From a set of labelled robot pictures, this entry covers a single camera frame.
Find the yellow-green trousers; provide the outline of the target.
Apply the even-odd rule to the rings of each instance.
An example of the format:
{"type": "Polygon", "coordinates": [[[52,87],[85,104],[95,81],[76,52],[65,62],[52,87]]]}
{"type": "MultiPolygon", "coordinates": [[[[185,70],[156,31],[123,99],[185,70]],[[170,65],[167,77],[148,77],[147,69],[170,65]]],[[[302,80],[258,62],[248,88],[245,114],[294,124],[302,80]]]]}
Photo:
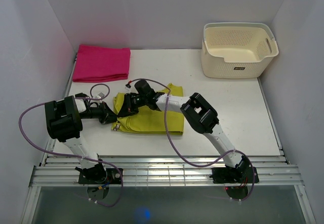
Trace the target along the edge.
{"type": "MultiPolygon", "coordinates": [[[[136,93],[152,98],[156,93],[154,89],[145,80],[139,80],[135,83],[136,93]]],[[[183,87],[176,86],[172,83],[168,84],[168,87],[162,91],[159,91],[162,95],[166,95],[168,92],[172,96],[183,96],[183,87]]],[[[124,93],[118,93],[113,98],[113,111],[118,114],[124,101],[124,93]]],[[[115,123],[112,124],[112,130],[138,133],[138,134],[164,134],[166,132],[164,123],[164,112],[155,111],[149,109],[147,106],[139,108],[139,113],[133,116],[127,116],[118,118],[115,123]]]]}

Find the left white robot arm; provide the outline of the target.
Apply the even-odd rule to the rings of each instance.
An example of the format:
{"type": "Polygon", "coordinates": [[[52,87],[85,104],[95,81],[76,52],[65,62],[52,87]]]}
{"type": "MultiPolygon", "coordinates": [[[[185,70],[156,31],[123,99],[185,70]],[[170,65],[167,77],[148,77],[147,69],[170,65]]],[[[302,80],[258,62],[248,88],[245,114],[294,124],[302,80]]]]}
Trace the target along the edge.
{"type": "Polygon", "coordinates": [[[80,172],[86,180],[103,183],[107,180],[107,170],[98,154],[92,152],[85,139],[81,136],[83,119],[98,119],[101,124],[117,121],[117,115],[102,101],[104,94],[100,93],[92,102],[91,98],[79,93],[68,96],[60,101],[45,103],[46,125],[49,136],[67,146],[74,155],[81,156],[80,172]]]}

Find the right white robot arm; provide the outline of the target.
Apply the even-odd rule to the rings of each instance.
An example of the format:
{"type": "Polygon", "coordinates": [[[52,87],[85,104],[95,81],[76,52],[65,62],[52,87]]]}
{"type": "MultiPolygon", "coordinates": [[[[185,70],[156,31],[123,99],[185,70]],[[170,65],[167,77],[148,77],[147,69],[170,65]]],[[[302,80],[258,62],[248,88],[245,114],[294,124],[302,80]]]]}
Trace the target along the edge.
{"type": "Polygon", "coordinates": [[[220,125],[217,111],[199,93],[189,97],[173,96],[170,92],[155,92],[145,79],[135,83],[136,93],[127,93],[118,117],[132,116],[147,106],[150,110],[182,113],[192,129],[205,136],[220,153],[224,167],[212,168],[214,183],[253,183],[256,171],[249,158],[238,151],[220,125]]]}

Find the folded pink trousers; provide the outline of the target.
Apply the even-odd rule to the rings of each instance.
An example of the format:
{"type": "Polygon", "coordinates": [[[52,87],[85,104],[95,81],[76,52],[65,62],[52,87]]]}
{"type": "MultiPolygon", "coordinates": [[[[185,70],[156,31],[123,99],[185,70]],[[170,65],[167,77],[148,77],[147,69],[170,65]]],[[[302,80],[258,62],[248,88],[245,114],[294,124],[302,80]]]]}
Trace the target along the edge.
{"type": "Polygon", "coordinates": [[[131,50],[81,44],[72,76],[74,82],[100,83],[125,80],[129,76],[131,50]]]}

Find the cream perforated plastic basket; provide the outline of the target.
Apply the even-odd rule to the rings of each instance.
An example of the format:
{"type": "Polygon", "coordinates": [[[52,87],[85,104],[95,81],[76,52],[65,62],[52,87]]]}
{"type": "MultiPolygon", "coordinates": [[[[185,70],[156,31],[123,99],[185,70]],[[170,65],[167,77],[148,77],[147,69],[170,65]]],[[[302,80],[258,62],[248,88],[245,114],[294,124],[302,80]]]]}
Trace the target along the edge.
{"type": "Polygon", "coordinates": [[[209,78],[257,78],[278,54],[276,39],[266,24],[218,22],[204,26],[201,66],[209,78]]]}

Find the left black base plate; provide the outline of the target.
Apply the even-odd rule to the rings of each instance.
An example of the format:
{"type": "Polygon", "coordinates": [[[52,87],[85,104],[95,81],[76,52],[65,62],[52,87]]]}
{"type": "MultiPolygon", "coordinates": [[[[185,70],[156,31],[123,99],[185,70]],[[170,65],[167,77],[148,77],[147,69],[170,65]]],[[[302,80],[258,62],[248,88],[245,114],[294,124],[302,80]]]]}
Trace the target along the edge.
{"type": "Polygon", "coordinates": [[[96,165],[89,169],[75,168],[79,172],[78,183],[81,185],[97,185],[87,187],[87,196],[92,200],[103,200],[109,193],[109,186],[121,184],[121,176],[115,168],[106,168],[96,165]]]}

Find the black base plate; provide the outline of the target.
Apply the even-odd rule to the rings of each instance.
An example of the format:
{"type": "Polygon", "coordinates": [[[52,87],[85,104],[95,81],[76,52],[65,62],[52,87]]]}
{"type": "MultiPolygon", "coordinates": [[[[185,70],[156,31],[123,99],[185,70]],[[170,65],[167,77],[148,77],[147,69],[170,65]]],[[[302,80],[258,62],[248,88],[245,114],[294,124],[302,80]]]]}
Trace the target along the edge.
{"type": "Polygon", "coordinates": [[[214,184],[225,184],[225,191],[230,199],[242,201],[249,195],[248,184],[259,183],[259,176],[255,167],[248,166],[246,170],[230,167],[214,167],[209,176],[214,184]]]}
{"type": "Polygon", "coordinates": [[[79,172],[78,183],[81,185],[97,185],[87,187],[87,196],[92,200],[103,200],[109,193],[109,186],[121,184],[121,176],[115,168],[106,168],[96,165],[89,169],[75,168],[79,172]]]}

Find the aluminium rail frame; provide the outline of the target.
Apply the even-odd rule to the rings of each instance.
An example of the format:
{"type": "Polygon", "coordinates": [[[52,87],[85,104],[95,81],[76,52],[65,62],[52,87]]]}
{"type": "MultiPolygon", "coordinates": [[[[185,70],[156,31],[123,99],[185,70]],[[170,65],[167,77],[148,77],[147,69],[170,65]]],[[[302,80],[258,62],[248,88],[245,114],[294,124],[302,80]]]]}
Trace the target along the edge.
{"type": "MultiPolygon", "coordinates": [[[[200,187],[212,186],[211,167],[197,168],[175,156],[104,156],[104,160],[121,167],[126,187],[200,187]]],[[[298,167],[284,155],[252,156],[259,183],[256,186],[293,186],[306,223],[316,223],[304,181],[298,167]]],[[[30,223],[43,187],[77,187],[78,162],[73,158],[46,156],[34,167],[22,223],[30,223]]]]}

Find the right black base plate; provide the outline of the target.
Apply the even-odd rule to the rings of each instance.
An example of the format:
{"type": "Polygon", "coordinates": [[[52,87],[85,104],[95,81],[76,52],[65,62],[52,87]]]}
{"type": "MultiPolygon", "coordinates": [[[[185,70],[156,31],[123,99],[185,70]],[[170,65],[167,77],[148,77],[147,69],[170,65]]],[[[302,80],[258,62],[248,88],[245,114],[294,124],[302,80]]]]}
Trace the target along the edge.
{"type": "Polygon", "coordinates": [[[248,184],[259,183],[259,176],[255,167],[248,166],[246,170],[230,167],[214,167],[209,176],[214,184],[225,184],[225,191],[230,199],[242,201],[249,195],[248,184]]]}

